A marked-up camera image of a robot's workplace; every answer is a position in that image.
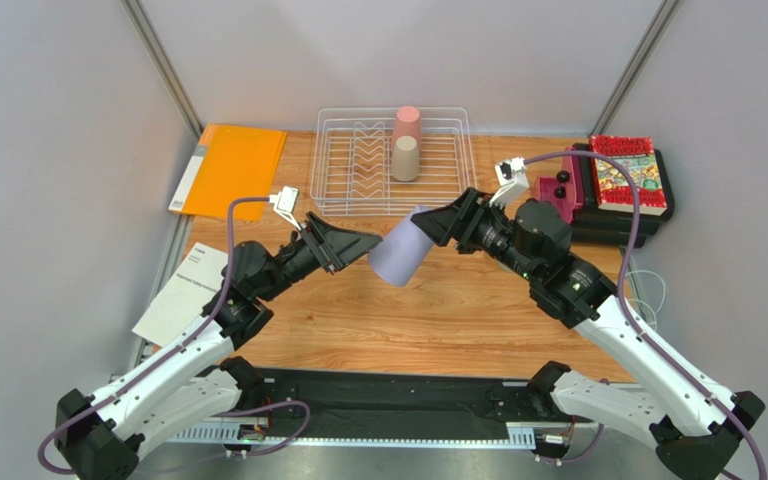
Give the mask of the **purple cup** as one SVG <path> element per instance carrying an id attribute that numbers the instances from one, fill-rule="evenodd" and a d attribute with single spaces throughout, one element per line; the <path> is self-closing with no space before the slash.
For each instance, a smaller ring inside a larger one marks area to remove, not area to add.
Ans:
<path id="1" fill-rule="evenodd" d="M 427 211 L 423 205 L 414 207 L 367 255 L 373 272 L 388 284 L 404 287 L 435 246 L 412 222 L 414 215 Z"/>

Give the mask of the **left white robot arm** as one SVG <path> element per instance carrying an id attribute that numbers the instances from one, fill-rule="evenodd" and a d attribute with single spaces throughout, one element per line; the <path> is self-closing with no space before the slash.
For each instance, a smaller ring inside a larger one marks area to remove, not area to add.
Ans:
<path id="1" fill-rule="evenodd" d="M 233 352 L 273 318 L 267 302 L 317 269 L 334 274 L 382 241 L 313 213 L 275 254 L 257 241 L 233 247 L 219 292 L 168 345 L 89 395 L 57 405 L 55 447 L 80 479 L 126 479 L 156 446 L 214 414 L 234 409 L 261 375 Z"/>

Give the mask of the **beige cup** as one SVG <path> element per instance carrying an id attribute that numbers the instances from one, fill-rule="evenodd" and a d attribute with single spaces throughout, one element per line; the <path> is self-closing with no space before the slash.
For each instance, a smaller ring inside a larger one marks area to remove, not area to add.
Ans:
<path id="1" fill-rule="evenodd" d="M 396 181 L 414 181 L 419 175 L 420 149 L 409 135 L 398 137 L 392 146 L 391 176 Z"/>

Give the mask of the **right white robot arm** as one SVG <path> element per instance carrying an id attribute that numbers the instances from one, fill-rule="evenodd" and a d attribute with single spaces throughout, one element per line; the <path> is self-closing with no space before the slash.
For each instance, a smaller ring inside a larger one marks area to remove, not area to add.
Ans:
<path id="1" fill-rule="evenodd" d="M 636 316 L 621 286 L 572 252 L 571 226 L 552 204 L 530 199 L 508 217 L 488 194 L 468 189 L 412 222 L 434 244 L 484 252 L 524 278 L 544 313 L 608 353 L 642 388 L 635 395 L 550 361 L 527 385 L 544 404 L 638 440 L 681 479 L 720 477 L 739 447 L 752 444 L 764 402 L 695 368 Z"/>

